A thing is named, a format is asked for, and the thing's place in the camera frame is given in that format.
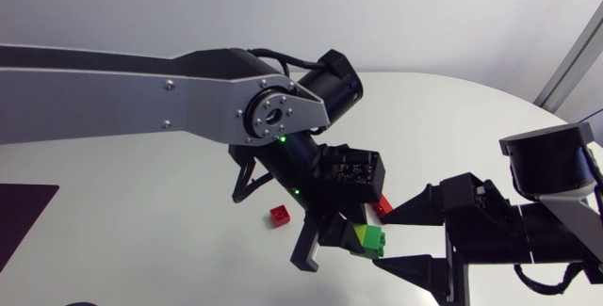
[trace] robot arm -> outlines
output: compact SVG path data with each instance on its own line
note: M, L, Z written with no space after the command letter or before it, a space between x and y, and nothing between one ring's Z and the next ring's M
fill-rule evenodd
M329 52L315 66L334 68L341 57ZM352 85L350 96L362 95ZM0 144L169 130L263 146L326 128L336 113L240 49L162 59L3 46L0 87Z
M428 185L383 223L445 225L447 256L377 259L373 263L427 289L440 305L469 305L469 264L514 264L533 291L563 293L584 270L603 283L603 178L587 148L588 123L533 131L500 141L511 158L513 184L532 203L510 205L494 184L471 173ZM585 203L595 193L599 213ZM520 264L570 263L558 285L526 277Z
M276 58L285 74L259 57ZM287 64L312 71L296 83ZM352 222L366 223L364 203L381 198L381 158L312 137L363 95L356 72L334 50L306 62L265 49L162 59L0 47L0 86L0 144L187 131L229 144L241 166L234 202L276 178L306 210L291 257L299 269L318 269L318 245L364 253ZM255 159L269 173L249 184Z

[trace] metal frame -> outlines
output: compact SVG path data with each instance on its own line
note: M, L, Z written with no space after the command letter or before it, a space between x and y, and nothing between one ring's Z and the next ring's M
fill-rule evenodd
M534 104L555 113L603 52L603 2Z

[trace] silver aluminum arm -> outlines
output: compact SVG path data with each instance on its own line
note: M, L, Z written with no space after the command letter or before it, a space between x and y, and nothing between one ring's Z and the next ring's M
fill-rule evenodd
M11 66L0 64L0 144L187 131L262 146L330 124L322 99L277 72L224 79Z

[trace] white wall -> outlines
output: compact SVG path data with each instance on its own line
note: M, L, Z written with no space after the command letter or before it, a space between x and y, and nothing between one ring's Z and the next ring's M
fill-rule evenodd
M533 100L601 0L0 0L0 43L151 56L268 47Z

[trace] toy brick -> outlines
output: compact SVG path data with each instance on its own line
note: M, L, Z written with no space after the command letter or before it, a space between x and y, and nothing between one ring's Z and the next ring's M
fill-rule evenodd
M384 194L381 195L379 202L373 203L370 206L375 211L375 214L377 214L377 217L383 217L394 210Z
M274 207L270 210L270 216L272 217L272 222L274 223L274 227L279 227L285 225L289 220L291 220L291 216L286 211L284 205L280 205L278 207Z

